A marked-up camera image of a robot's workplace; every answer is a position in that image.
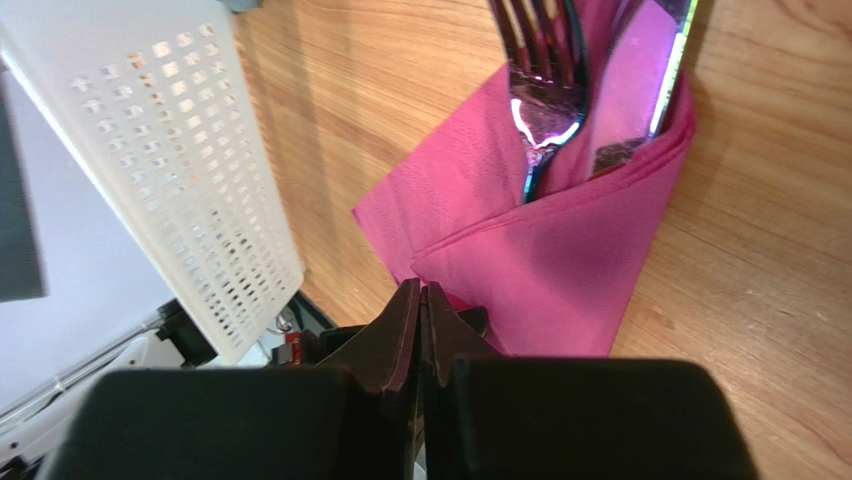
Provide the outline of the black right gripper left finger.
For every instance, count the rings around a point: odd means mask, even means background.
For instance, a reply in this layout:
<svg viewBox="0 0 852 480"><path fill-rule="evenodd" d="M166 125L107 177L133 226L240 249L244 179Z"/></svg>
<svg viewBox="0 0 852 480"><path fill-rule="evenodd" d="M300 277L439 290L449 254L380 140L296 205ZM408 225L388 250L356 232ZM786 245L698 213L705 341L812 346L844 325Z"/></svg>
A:
<svg viewBox="0 0 852 480"><path fill-rule="evenodd" d="M369 393L401 392L416 377L421 283L403 281L371 323L320 362L346 369Z"/></svg>

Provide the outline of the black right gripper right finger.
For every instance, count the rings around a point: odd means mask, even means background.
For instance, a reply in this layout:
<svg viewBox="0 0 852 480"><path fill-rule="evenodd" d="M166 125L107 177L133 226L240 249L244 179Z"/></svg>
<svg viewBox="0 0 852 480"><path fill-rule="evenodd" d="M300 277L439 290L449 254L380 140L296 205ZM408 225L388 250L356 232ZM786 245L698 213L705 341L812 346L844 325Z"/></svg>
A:
<svg viewBox="0 0 852 480"><path fill-rule="evenodd" d="M458 357L500 357L500 352L456 313L436 282L422 290L422 361L424 372L446 387Z"/></svg>

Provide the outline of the iridescent fork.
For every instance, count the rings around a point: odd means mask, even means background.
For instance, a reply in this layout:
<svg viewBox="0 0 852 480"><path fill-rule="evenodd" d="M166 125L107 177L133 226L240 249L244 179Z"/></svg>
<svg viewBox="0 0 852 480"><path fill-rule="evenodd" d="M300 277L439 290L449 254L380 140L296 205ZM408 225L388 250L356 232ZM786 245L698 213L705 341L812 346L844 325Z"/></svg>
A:
<svg viewBox="0 0 852 480"><path fill-rule="evenodd" d="M582 129L591 103L586 38L574 2L491 1L508 61L511 119L525 151L521 202Z"/></svg>

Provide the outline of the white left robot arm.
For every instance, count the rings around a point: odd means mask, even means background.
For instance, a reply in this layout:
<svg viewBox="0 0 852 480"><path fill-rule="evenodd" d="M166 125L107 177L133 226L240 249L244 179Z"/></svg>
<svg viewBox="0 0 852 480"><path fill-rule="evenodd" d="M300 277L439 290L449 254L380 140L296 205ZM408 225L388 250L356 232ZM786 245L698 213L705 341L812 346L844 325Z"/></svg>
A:
<svg viewBox="0 0 852 480"><path fill-rule="evenodd" d="M35 478L89 390L108 373L230 365L211 347L180 303L172 300L140 328L61 372L2 413L1 477Z"/></svg>

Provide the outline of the magenta paper napkin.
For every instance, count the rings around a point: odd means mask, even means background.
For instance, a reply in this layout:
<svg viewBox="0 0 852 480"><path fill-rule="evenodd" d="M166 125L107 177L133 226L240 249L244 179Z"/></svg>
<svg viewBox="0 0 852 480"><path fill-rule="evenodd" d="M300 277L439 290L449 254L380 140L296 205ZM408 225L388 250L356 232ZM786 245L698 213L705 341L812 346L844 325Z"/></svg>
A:
<svg viewBox="0 0 852 480"><path fill-rule="evenodd" d="M521 202L526 162L501 67L354 208L396 281L437 282L487 311L508 354L603 356L616 333L695 133L678 73L660 133L589 176L593 112L623 1L582 1L590 118Z"/></svg>

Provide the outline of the iridescent table knife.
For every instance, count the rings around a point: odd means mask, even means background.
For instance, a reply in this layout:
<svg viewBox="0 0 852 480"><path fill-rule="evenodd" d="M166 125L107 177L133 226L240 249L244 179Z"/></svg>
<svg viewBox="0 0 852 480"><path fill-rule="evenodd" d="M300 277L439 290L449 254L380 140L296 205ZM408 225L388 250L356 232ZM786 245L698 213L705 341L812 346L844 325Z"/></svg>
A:
<svg viewBox="0 0 852 480"><path fill-rule="evenodd" d="M593 112L589 176L630 161L663 125L698 3L623 1Z"/></svg>

